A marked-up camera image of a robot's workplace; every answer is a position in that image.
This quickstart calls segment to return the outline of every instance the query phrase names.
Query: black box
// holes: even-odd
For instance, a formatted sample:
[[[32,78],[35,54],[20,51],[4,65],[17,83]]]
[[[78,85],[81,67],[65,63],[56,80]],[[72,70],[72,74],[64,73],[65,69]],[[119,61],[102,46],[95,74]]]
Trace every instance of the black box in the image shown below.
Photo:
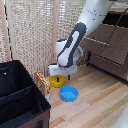
[[[0,128],[49,128],[50,107],[20,61],[0,63]]]

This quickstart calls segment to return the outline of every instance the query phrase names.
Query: blue bowl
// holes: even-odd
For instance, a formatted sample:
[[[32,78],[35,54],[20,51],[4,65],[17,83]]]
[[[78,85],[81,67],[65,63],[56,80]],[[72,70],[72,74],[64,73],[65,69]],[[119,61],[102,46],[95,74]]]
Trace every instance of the blue bowl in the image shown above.
[[[71,86],[63,86],[60,88],[60,97],[66,102],[73,102],[78,95],[78,91]]]

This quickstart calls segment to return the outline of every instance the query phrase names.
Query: woven blind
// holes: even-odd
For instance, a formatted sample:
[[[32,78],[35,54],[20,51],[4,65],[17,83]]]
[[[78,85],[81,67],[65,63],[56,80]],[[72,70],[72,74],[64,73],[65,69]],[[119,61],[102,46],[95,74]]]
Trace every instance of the woven blind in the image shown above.
[[[0,63],[10,61],[9,41],[3,1],[0,0]]]
[[[115,2],[110,11],[123,12],[128,7],[128,2]]]
[[[86,0],[60,0],[57,40],[68,39],[78,21],[85,2]],[[79,59],[77,65],[86,63],[87,53],[84,50],[84,55]]]
[[[13,59],[31,76],[48,76],[51,62],[53,0],[6,0]]]

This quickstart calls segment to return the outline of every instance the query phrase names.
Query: black cable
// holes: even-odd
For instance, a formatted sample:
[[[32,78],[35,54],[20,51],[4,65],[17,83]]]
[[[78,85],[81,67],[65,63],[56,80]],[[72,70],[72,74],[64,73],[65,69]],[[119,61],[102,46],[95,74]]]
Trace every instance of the black cable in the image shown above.
[[[107,45],[109,44],[109,42],[110,42],[110,40],[111,40],[111,38],[112,38],[112,36],[113,36],[113,34],[114,34],[116,28],[117,28],[117,25],[119,24],[120,20],[122,19],[123,15],[126,13],[127,10],[128,10],[128,8],[121,14],[121,16],[120,16],[119,20],[117,21],[117,23],[116,23],[116,25],[115,25],[115,28],[114,28],[114,30],[113,30],[113,32],[112,32],[112,34],[111,34],[111,36],[110,36],[108,42],[106,43],[105,47],[101,50],[101,52],[100,52],[98,55],[96,55],[96,56],[95,56],[94,58],[92,58],[91,60],[93,60],[93,59],[95,59],[96,57],[100,56],[101,53],[106,49]]]

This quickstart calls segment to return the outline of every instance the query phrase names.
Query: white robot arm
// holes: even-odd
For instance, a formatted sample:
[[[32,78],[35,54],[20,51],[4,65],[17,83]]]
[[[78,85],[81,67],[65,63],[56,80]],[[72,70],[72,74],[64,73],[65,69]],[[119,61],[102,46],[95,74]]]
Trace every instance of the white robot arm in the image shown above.
[[[82,53],[78,47],[81,40],[102,23],[115,1],[126,2],[128,0],[86,0],[78,22],[68,40],[59,40],[56,43],[57,62],[60,66],[69,68],[76,63],[80,57],[77,50]]]

